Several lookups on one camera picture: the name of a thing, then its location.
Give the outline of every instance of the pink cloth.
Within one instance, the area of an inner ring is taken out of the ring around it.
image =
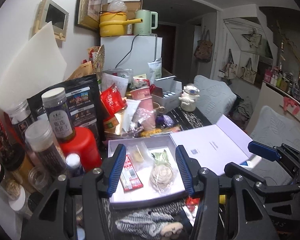
[[[293,109],[293,111],[292,111],[292,114],[293,114],[293,115],[296,115],[296,114],[299,113],[299,111],[300,111],[300,106],[299,106],[299,104],[298,104],[295,100],[293,100],[293,99],[291,99],[291,98],[284,97],[284,98],[283,98],[283,110],[284,110],[284,111],[287,111],[288,105],[291,105],[292,107],[297,106],[297,107],[296,107],[295,109]]]

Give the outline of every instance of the yellow pot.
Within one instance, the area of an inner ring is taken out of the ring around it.
[[[127,14],[118,13],[103,13],[100,16],[100,36],[122,36],[125,34],[125,26],[127,24],[141,23],[142,19],[134,19],[127,21]]]

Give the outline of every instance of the gold picture frame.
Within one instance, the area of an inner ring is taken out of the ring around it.
[[[103,0],[77,0],[76,25],[98,30],[102,4]]]

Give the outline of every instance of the black snack bag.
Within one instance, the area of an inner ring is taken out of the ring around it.
[[[93,132],[98,145],[100,145],[101,141],[105,141],[102,103],[97,76],[92,74],[64,81],[50,86],[33,97],[28,98],[27,101],[31,112],[38,120],[48,120],[42,105],[41,95],[46,91],[57,87],[64,87],[66,90],[67,105],[74,126],[89,128]]]

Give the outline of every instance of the metal screw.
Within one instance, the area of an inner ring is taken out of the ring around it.
[[[102,172],[102,169],[94,168],[92,172],[93,172],[93,174],[100,174]]]
[[[209,173],[209,169],[208,169],[208,168],[202,168],[202,169],[200,170],[200,172],[201,172],[202,174],[207,174],[207,173]]]
[[[67,178],[67,176],[66,176],[65,174],[61,174],[61,175],[58,177],[58,180],[59,180],[59,181],[64,181],[66,178]]]
[[[239,174],[235,175],[235,176],[234,176],[234,179],[235,179],[236,181],[243,181],[243,177],[242,177],[241,175],[239,175]]]

